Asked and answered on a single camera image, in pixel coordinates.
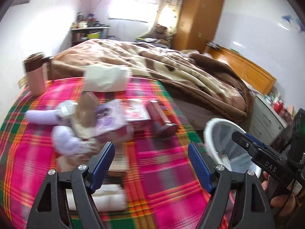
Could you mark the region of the person's right hand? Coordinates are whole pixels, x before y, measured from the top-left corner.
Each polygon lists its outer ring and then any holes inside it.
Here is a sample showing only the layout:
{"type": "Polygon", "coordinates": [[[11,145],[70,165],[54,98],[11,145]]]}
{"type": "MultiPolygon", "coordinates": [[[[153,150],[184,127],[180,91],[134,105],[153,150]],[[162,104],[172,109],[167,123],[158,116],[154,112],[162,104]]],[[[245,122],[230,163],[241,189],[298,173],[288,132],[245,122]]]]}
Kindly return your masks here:
{"type": "MultiPolygon", "coordinates": [[[[272,191],[272,189],[270,189],[268,186],[270,181],[273,182],[273,180],[266,172],[263,172],[263,176],[265,180],[262,182],[262,188],[268,194],[272,191]]],[[[287,217],[293,213],[296,207],[296,199],[293,194],[281,194],[279,196],[273,197],[270,201],[270,205],[273,208],[278,209],[278,216],[287,217]]]]}

